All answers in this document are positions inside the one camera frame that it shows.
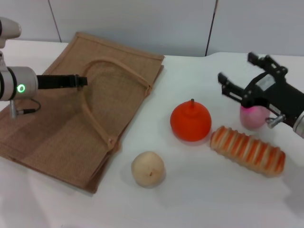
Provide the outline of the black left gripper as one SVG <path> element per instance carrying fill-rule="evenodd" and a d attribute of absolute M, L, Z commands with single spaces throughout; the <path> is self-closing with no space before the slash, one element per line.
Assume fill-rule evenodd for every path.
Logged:
<path fill-rule="evenodd" d="M 87 77 L 79 75 L 37 75 L 38 89 L 77 88 L 88 85 Z"/>

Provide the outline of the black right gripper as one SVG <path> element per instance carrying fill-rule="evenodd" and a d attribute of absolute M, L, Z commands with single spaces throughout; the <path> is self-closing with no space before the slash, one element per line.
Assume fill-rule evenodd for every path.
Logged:
<path fill-rule="evenodd" d="M 287 83 L 288 69 L 279 65 L 269 55 L 259 57 L 253 52 L 247 61 L 265 71 L 241 88 L 231 82 L 223 73 L 218 74 L 222 94 L 241 103 L 245 108 L 263 106 L 276 115 L 285 116 L 284 123 L 294 125 L 304 111 L 304 94 Z"/>

